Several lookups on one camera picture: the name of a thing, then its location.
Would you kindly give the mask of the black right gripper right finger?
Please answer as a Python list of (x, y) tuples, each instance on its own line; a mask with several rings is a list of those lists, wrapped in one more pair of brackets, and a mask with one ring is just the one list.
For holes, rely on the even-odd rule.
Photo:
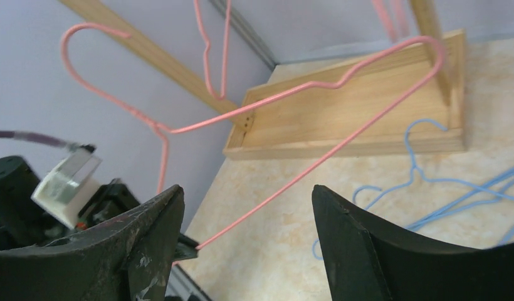
[(514, 300), (514, 242), (477, 249), (435, 240), (323, 185), (312, 206), (333, 300)]

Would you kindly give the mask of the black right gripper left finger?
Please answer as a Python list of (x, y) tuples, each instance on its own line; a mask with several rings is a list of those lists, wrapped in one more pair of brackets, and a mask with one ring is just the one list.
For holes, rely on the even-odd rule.
[(0, 251), (0, 300), (163, 300), (184, 208), (175, 185), (46, 246)]

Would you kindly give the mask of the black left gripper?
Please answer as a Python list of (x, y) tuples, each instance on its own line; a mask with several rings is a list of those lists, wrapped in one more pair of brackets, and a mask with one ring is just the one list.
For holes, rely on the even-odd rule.
[(69, 230), (31, 199), (39, 183), (23, 157), (0, 158), (0, 251), (45, 246), (139, 206), (128, 187), (114, 179), (95, 190), (80, 210), (78, 224)]

